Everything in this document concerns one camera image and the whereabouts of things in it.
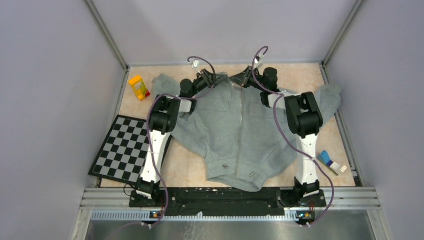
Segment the grey zip-up jacket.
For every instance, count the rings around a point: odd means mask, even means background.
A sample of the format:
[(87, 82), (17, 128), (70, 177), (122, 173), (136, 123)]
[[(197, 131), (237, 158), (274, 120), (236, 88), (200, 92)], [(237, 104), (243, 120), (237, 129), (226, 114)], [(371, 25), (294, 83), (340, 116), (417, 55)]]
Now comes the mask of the grey zip-up jacket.
[(257, 89), (229, 80), (201, 98), (193, 113), (181, 113), (172, 137), (204, 158), (208, 181), (246, 192), (285, 171), (299, 156), (286, 112), (264, 106)]

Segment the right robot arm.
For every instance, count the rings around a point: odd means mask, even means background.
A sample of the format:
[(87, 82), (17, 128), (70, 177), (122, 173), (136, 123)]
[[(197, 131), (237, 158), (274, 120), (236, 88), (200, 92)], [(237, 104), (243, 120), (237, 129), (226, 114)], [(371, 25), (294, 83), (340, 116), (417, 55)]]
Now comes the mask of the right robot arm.
[(285, 110), (289, 130), (295, 135), (296, 146), (289, 146), (299, 154), (297, 174), (294, 178), (292, 203), (307, 206), (320, 193), (317, 174), (316, 145), (324, 120), (312, 92), (292, 94), (279, 90), (278, 71), (268, 67), (263, 73), (249, 66), (243, 72), (229, 77), (242, 87), (254, 87), (261, 91), (261, 102), (273, 109)]

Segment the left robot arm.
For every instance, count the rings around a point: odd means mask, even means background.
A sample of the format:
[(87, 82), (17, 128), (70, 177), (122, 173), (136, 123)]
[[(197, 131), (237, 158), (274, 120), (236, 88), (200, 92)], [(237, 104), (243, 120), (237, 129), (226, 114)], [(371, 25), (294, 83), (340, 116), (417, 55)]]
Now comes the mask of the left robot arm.
[(147, 206), (154, 207), (160, 202), (162, 162), (179, 115), (193, 113), (200, 98), (198, 94), (217, 87), (228, 78), (226, 74), (216, 74), (203, 69), (195, 80), (183, 79), (180, 82), (178, 96), (163, 93), (155, 98), (146, 121), (148, 153), (134, 191)]

